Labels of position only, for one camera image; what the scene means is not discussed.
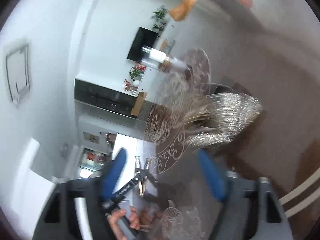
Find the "person's left hand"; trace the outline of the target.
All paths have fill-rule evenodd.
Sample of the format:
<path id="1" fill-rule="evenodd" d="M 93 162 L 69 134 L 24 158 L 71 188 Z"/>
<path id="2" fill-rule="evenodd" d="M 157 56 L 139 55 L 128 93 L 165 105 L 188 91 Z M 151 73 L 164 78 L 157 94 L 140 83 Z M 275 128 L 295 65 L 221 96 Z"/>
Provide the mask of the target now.
<path id="1" fill-rule="evenodd" d="M 148 232 L 153 218 L 148 210 L 137 212 L 130 206 L 130 211 L 117 209 L 107 215 L 107 221 L 116 239 L 137 239 L 140 232 Z"/>

